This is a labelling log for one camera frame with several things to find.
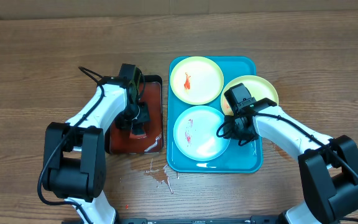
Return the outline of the light blue plate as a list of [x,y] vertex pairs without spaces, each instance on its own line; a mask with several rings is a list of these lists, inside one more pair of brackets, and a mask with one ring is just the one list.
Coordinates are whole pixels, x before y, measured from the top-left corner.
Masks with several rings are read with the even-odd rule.
[[195,161],[210,161],[225,152],[230,140],[219,127],[224,115],[210,106],[192,106],[182,112],[173,127],[173,139],[179,151]]

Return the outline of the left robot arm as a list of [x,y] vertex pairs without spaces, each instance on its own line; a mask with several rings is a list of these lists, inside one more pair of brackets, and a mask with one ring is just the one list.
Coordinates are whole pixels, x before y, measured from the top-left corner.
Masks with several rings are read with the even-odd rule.
[[150,146],[144,97],[150,76],[102,77],[96,83],[96,93],[78,114],[48,125],[37,193],[44,204],[74,207],[81,223],[116,223],[117,211],[103,191],[105,154]]

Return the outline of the green and pink sponge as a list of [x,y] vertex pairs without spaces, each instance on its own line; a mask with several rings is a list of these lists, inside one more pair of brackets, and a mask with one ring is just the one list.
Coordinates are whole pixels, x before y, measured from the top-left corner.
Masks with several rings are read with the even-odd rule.
[[142,139],[142,138],[145,138],[146,136],[147,135],[144,130],[144,125],[142,123],[132,125],[131,132],[129,135],[130,139]]

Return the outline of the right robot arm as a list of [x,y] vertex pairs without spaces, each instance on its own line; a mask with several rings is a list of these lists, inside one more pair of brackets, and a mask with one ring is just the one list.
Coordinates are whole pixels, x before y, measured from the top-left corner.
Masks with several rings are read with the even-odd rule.
[[216,134],[243,146],[266,138],[298,162],[303,203],[275,219],[275,223],[358,222],[358,148],[348,136],[332,138],[293,119],[276,102],[251,96],[227,97],[233,115],[226,116]]

